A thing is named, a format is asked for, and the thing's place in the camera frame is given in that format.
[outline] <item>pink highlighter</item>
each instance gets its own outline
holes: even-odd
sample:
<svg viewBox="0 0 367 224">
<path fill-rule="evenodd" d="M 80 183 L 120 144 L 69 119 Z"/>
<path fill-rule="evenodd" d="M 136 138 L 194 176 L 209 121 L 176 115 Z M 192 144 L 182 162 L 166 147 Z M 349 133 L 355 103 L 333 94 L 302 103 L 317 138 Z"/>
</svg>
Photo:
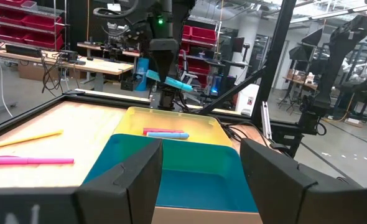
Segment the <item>pink highlighter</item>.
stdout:
<svg viewBox="0 0 367 224">
<path fill-rule="evenodd" d="M 17 164 L 73 164 L 72 158 L 30 158 L 18 156 L 0 156 L 0 164 L 17 165 Z"/>
</svg>

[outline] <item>yellow bin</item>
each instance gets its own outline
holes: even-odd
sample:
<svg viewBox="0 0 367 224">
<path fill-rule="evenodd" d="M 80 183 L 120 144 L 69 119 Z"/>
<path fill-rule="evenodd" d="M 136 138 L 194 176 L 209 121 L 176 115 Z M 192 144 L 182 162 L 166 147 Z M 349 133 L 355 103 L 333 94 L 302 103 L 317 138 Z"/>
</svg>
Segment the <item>yellow bin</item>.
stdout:
<svg viewBox="0 0 367 224">
<path fill-rule="evenodd" d="M 144 128 L 183 130 L 189 134 L 185 141 L 232 147 L 215 118 L 147 108 L 128 108 L 114 133 L 142 136 Z"/>
</svg>

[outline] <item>gray floor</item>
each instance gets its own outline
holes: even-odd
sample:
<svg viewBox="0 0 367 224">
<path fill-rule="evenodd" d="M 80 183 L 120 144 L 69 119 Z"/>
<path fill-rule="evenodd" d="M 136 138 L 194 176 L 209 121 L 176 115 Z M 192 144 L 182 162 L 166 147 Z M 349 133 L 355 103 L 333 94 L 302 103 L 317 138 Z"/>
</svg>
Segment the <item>gray floor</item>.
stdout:
<svg viewBox="0 0 367 224">
<path fill-rule="evenodd" d="M 5 101 L 17 101 L 16 107 L 11 108 L 14 116 L 53 98 L 48 92 L 41 94 L 41 82 L 19 78 L 16 67 L 3 66 L 3 71 Z M 68 84 L 70 88 L 77 87 L 75 80 L 69 80 Z M 92 87 L 93 83 L 80 85 L 80 88 L 84 89 Z M 66 83 L 63 84 L 63 89 L 66 89 Z M 139 97 L 147 97 L 149 94 L 147 91 L 120 90 L 119 84 L 111 83 L 105 84 L 104 91 Z M 59 95 L 60 91 L 54 91 L 54 93 Z M 300 116 L 298 113 L 290 115 L 290 111 L 286 111 L 288 106 L 283 106 L 281 109 L 277 106 L 278 98 L 284 93 L 284 91 L 271 93 L 269 97 L 271 118 L 296 122 Z M 0 123 L 9 118 L 6 111 L 0 113 Z M 345 123 L 323 123 L 328 134 L 326 136 L 305 136 L 295 159 L 332 177 L 349 177 L 361 186 L 367 187 L 367 123 L 363 128 L 356 128 Z"/>
</svg>

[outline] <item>yellow marker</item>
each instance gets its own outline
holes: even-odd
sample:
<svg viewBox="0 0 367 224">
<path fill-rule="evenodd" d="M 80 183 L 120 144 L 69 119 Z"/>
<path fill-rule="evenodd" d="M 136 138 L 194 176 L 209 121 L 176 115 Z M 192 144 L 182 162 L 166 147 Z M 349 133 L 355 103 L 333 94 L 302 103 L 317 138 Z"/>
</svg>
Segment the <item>yellow marker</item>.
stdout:
<svg viewBox="0 0 367 224">
<path fill-rule="evenodd" d="M 26 137 L 26 138 L 21 138 L 21 139 L 15 139 L 15 140 L 5 140 L 5 141 L 0 141 L 0 147 L 1 146 L 8 146 L 11 144 L 16 144 L 16 143 L 20 143 L 20 142 L 24 142 L 24 141 L 30 141 L 33 139 L 39 139 L 39 138 L 45 138 L 48 136 L 54 136 L 54 135 L 58 135 L 58 134 L 62 134 L 63 130 L 58 130 L 58 131 L 53 131 L 50 133 L 43 133 L 43 134 L 38 134 L 36 136 L 31 136 L 31 137 Z"/>
</svg>

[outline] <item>blue marker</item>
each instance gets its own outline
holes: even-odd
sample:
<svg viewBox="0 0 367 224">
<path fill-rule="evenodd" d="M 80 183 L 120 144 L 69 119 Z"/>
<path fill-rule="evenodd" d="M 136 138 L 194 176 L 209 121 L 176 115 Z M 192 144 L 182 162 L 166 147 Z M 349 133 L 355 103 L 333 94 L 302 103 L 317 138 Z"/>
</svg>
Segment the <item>blue marker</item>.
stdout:
<svg viewBox="0 0 367 224">
<path fill-rule="evenodd" d="M 156 80 L 156 81 L 160 81 L 160 76 L 157 72 L 155 71 L 152 71 L 152 70 L 148 70 L 147 73 L 146 73 L 146 77 L 149 77 L 153 80 Z M 188 84 L 184 84 L 180 81 L 177 81 L 173 78 L 170 78 L 170 77 L 166 77 L 165 78 L 165 84 L 167 85 L 170 85 L 172 87 L 176 87 L 177 89 L 180 89 L 180 90 L 183 90 L 183 91 L 186 91 L 186 92 L 191 92 L 193 91 L 193 88 L 191 85 L 188 85 Z"/>
<path fill-rule="evenodd" d="M 148 132 L 147 136 L 155 138 L 171 138 L 171 139 L 188 139 L 188 133 L 152 133 Z"/>
</svg>

